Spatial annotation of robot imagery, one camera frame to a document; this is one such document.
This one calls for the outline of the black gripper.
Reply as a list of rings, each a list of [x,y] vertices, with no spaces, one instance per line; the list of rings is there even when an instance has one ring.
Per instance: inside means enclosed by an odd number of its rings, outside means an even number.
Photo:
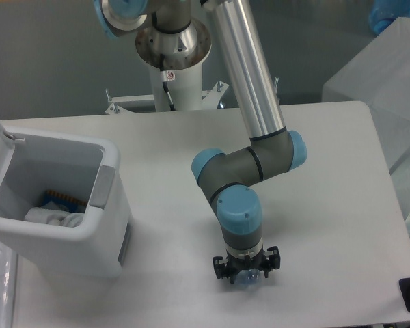
[[[281,266],[281,256],[278,246],[272,246],[266,251],[260,250],[255,256],[250,256],[248,260],[234,257],[227,253],[228,259],[222,256],[213,257],[213,269],[217,279],[229,279],[234,284],[235,275],[241,271],[257,269],[268,278],[269,273],[278,270]]]

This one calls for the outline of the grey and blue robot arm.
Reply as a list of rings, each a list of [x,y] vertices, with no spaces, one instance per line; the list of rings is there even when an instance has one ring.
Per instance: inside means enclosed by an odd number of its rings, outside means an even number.
[[[203,109],[202,66],[212,40],[194,18],[190,1],[95,1],[105,35],[135,35],[135,49],[148,67],[154,107],[181,112]],[[263,213],[253,186],[304,164],[302,136],[286,127],[248,1],[201,1],[217,31],[248,144],[231,153],[199,152],[191,171],[219,222],[225,255],[213,258],[218,279],[278,270],[277,247],[265,247]]]

